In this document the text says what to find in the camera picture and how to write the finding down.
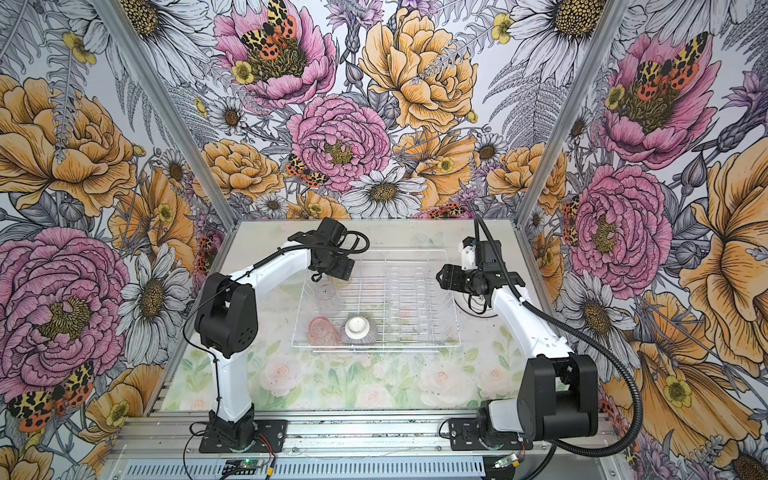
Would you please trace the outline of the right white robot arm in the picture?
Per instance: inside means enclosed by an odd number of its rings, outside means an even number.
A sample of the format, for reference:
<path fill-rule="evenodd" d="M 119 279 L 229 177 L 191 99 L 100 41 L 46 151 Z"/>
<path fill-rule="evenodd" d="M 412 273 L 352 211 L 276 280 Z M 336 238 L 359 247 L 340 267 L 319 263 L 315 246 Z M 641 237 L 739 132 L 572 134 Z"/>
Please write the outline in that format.
<path fill-rule="evenodd" d="M 481 297 L 517 341 L 525 368 L 516 396 L 487 400 L 477 432 L 487 445 L 512 440 L 565 440 L 593 436 L 598 428 L 597 367 L 576 354 L 534 305 L 525 282 L 498 257 L 498 241 L 467 237 L 461 263 L 446 264 L 436 280 L 444 290 Z"/>

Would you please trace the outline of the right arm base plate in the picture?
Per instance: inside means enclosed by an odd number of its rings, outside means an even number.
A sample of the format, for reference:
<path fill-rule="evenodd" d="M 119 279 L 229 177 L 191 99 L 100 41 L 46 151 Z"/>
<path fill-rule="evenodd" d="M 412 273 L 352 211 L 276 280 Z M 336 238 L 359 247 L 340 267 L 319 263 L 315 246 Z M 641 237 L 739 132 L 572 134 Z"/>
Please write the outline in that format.
<path fill-rule="evenodd" d="M 452 451 L 523 451 L 533 444 L 514 432 L 493 433 L 490 429 L 482 430 L 477 419 L 449 418 L 438 431 L 447 439 Z"/>

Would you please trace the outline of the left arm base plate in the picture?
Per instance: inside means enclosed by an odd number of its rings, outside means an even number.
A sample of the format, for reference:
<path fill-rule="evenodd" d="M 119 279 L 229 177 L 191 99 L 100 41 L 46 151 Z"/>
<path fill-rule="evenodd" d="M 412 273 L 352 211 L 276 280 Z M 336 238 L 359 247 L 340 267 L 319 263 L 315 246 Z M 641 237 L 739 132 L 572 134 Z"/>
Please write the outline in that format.
<path fill-rule="evenodd" d="M 205 454 L 281 453 L 287 427 L 286 420 L 229 422 L 214 416 L 206 425 L 199 451 Z"/>

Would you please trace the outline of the clear glass cup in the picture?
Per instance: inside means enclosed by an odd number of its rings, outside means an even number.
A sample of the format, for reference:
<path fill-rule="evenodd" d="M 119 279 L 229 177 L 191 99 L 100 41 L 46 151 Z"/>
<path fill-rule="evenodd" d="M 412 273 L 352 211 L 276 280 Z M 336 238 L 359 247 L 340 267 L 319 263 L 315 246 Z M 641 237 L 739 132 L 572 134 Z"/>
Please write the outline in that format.
<path fill-rule="evenodd" d="M 318 310 L 322 312 L 335 312 L 344 305 L 338 287 L 328 278 L 315 284 L 315 298 Z"/>

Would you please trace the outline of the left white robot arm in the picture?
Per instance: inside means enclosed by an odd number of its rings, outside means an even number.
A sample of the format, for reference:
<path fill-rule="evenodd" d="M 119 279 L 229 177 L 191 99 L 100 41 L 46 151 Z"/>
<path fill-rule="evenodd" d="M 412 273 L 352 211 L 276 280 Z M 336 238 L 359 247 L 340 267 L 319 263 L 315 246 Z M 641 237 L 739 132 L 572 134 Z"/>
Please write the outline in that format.
<path fill-rule="evenodd" d="M 369 248 L 367 235 L 325 218 L 238 273 L 207 276 L 194 311 L 194 330 L 201 347 L 213 354 L 216 400 L 211 426 L 234 429 L 252 423 L 254 407 L 245 392 L 246 351 L 259 330 L 258 300 L 298 273 L 312 272 L 318 280 L 348 280 L 354 257 Z"/>

